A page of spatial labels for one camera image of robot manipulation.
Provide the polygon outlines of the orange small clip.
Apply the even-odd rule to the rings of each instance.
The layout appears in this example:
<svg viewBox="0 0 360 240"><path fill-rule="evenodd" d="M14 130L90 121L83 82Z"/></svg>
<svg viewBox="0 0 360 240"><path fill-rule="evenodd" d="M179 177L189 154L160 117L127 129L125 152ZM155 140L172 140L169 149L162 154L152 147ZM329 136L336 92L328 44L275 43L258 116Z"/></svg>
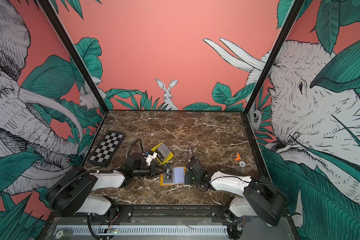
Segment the orange small clip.
<svg viewBox="0 0 360 240"><path fill-rule="evenodd" d="M240 161L240 160L241 160L241 155L240 155L239 153L236 153L235 160L236 160L236 161Z"/></svg>

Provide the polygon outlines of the small white round disc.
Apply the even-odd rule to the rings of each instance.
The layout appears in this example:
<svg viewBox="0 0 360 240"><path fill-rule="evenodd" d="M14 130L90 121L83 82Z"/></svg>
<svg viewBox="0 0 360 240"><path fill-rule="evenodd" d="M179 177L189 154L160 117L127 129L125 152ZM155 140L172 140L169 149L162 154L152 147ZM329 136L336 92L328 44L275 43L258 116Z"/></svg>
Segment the small white round disc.
<svg viewBox="0 0 360 240"><path fill-rule="evenodd" d="M240 165L240 167L242 167L242 168L245 168L245 167L246 167L246 163L245 163L245 162L242 162L242 161L239 162L239 165Z"/></svg>

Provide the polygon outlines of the stack of grey cards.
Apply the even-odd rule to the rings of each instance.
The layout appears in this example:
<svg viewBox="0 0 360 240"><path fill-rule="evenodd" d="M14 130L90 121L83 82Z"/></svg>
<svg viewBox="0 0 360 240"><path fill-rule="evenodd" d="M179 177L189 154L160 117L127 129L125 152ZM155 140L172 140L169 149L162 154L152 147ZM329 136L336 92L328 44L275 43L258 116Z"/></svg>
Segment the stack of grey cards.
<svg viewBox="0 0 360 240"><path fill-rule="evenodd" d="M173 157L173 154L164 143L161 143L159 146L157 146L155 152L158 154L157 158L162 163L164 163L165 161L169 161L171 157Z"/></svg>

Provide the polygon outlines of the yellow leather card holder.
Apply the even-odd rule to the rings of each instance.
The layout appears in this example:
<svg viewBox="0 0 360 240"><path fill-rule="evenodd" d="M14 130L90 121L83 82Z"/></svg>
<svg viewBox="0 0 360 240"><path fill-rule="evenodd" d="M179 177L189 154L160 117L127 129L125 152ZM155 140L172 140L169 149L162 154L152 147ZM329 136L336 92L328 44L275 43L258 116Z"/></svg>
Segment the yellow leather card holder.
<svg viewBox="0 0 360 240"><path fill-rule="evenodd" d="M185 184L185 176L186 176L186 168L185 167L176 167L173 168L173 184L172 185L184 185ZM171 186L171 185L163 185L163 173L160 175L160 185L161 186Z"/></svg>

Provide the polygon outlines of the black frame post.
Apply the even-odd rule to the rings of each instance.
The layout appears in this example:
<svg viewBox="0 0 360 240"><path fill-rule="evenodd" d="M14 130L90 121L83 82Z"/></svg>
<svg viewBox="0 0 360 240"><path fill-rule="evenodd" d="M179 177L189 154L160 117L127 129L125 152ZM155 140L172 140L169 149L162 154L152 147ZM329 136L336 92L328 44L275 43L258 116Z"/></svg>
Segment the black frame post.
<svg viewBox="0 0 360 240"><path fill-rule="evenodd" d="M282 26L282 29L276 39L276 42L271 50L271 53L267 59L267 62L261 72L261 75L260 75L255 87L254 87L254 91L251 94L251 97L247 103L245 110L244 110L245 116L249 113L254 101L256 100L257 94L260 92L264 81L267 79L267 76L271 71L272 65L275 62L275 59L278 56L278 54L283 46L283 43L285 42L304 2L305 2L304 0L293 1L292 6L287 14L286 20Z"/></svg>
<svg viewBox="0 0 360 240"><path fill-rule="evenodd" d="M89 85L89 88L91 89L96 100L100 104L101 110L103 110L103 112L106 115L109 112L109 109L105 101L103 100L103 97L100 95L97 86L92 81L92 77L89 73L89 70L84 64L84 61L79 55L79 52L77 51L75 45L73 44L72 39L68 35L64 25L62 24L60 18L58 17L58 14L55 8L53 7L52 3L47 0L38 0L38 3L41 6L42 10L44 11L45 15L47 16L49 22L53 26L54 30L56 31L57 35L59 36L60 40L62 41L63 45L65 46L66 50L68 51L75 66L78 68L85 82Z"/></svg>

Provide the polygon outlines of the yellow plastic card tray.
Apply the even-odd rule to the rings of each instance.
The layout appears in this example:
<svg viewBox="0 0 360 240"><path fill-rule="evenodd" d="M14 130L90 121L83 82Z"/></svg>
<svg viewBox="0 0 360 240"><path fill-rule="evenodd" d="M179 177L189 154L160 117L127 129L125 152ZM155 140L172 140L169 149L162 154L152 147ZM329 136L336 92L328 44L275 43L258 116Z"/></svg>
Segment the yellow plastic card tray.
<svg viewBox="0 0 360 240"><path fill-rule="evenodd" d="M174 154L164 143L158 144L157 146L152 148L152 151L154 153L157 153L156 159L161 165L166 164L174 157Z"/></svg>

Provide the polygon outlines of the left black frame post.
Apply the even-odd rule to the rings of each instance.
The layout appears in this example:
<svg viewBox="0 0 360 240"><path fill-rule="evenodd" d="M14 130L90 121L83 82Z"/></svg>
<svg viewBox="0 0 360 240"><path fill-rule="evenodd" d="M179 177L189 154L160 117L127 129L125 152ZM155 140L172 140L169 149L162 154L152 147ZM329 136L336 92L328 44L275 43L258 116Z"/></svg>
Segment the left black frame post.
<svg viewBox="0 0 360 240"><path fill-rule="evenodd" d="M101 110L103 110L103 112L106 115L109 112L109 109L105 101L103 100L103 97L100 95L97 86L92 81L92 77L89 73L89 70L84 64L84 61L79 55L79 52L77 51L75 45L73 44L72 39L68 35L64 25L62 24L60 18L58 17L58 14L55 8L53 7L52 3L47 0L38 0L38 3L41 6L42 10L44 11L45 15L47 16L49 22L53 26L54 30L56 31L57 35L59 36L60 40L62 41L63 45L65 46L66 50L68 51L75 66L78 68L85 82L89 85L89 88L91 89L96 100L100 104Z"/></svg>

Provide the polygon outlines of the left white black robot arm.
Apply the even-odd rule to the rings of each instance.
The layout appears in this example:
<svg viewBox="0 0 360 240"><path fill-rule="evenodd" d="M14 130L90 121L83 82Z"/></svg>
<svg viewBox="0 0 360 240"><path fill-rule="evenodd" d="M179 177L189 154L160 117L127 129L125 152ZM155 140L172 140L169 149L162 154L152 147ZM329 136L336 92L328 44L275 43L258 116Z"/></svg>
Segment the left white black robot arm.
<svg viewBox="0 0 360 240"><path fill-rule="evenodd" d="M74 214L98 215L107 221L117 219L118 205L109 197L95 196L92 191L105 188L124 188L134 178L154 178L164 168L153 162L150 155L133 153L115 170L99 171L74 167L47 193L49 209L63 217Z"/></svg>

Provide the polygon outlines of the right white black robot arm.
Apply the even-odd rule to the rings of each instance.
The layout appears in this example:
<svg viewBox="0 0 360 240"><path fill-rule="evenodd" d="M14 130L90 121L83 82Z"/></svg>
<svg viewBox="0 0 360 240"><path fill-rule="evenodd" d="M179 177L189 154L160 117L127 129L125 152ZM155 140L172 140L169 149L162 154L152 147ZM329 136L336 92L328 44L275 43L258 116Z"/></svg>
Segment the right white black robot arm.
<svg viewBox="0 0 360 240"><path fill-rule="evenodd" d="M221 171L207 171L195 157L186 165L186 179L201 191L223 191L236 195L224 205L221 215L233 223L243 217L258 217L270 226L277 226L287 197L261 173L234 176Z"/></svg>

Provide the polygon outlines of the black white checkerboard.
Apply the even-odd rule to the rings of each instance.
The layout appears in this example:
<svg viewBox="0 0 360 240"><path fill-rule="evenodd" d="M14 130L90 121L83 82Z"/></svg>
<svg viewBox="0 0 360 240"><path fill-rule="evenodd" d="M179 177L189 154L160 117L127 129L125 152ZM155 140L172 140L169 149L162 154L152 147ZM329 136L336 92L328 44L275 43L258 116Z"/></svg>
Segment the black white checkerboard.
<svg viewBox="0 0 360 240"><path fill-rule="evenodd" d="M90 156L88 162L94 166L107 168L124 139L125 135L123 133L108 131Z"/></svg>

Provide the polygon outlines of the right black frame post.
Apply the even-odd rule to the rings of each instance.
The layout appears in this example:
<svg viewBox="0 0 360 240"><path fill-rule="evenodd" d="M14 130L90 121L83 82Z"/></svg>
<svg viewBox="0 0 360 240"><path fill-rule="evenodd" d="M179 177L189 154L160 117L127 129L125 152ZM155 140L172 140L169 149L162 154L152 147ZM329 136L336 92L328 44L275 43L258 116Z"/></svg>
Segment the right black frame post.
<svg viewBox="0 0 360 240"><path fill-rule="evenodd" d="M267 62L261 72L261 75L260 75L255 87L254 87L254 91L251 94L251 97L247 103L245 110L244 110L245 116L249 113L254 101L256 100L257 94L260 92L264 81L267 79L267 76L271 71L272 65L275 62L275 59L278 56L278 54L283 46L283 43L285 42L304 2L305 2L304 0L293 1L292 6L287 14L286 20L282 26L282 29L276 39L276 42L271 50L271 53L267 59Z"/></svg>

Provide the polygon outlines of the black front rail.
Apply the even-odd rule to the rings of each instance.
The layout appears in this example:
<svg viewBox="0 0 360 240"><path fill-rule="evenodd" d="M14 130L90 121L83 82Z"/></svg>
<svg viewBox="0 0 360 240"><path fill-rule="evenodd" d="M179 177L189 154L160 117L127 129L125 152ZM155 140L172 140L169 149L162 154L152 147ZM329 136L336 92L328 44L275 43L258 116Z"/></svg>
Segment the black front rail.
<svg viewBox="0 0 360 240"><path fill-rule="evenodd" d="M95 223L130 223L132 218L211 218L214 223L237 223L245 219L247 222L259 218L271 226L279 224L283 216L283 209L272 212L259 209L257 212L247 203L235 204L230 207L225 205L124 205L111 207L105 215L79 212L70 215L71 218L85 217L89 215L90 220Z"/></svg>

